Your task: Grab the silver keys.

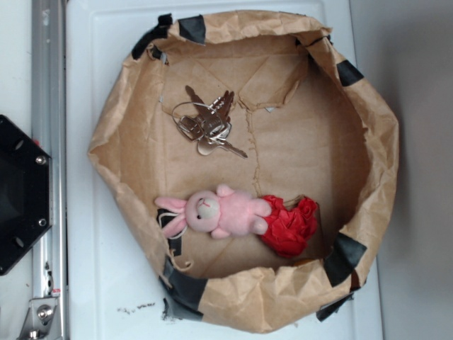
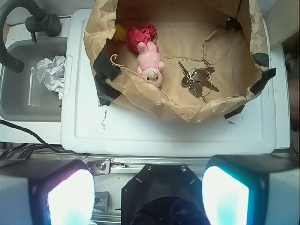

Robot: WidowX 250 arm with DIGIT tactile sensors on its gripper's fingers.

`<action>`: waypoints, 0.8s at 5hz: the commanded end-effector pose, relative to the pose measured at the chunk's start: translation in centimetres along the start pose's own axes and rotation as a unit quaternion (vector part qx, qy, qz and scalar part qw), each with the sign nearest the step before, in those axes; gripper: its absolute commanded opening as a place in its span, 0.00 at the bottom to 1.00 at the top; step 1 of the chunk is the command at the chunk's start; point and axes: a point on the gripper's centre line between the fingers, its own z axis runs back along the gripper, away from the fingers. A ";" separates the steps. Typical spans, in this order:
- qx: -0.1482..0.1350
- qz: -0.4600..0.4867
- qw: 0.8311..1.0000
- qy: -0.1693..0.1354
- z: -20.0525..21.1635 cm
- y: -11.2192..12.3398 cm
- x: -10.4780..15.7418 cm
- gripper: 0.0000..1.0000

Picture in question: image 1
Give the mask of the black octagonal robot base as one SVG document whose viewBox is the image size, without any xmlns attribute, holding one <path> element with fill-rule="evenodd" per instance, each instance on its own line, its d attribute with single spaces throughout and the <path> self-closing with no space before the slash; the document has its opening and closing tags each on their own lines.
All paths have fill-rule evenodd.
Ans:
<svg viewBox="0 0 453 340">
<path fill-rule="evenodd" d="M 0 129 L 0 252 L 5 276 L 51 226 L 51 157 L 5 115 Z"/>
</svg>

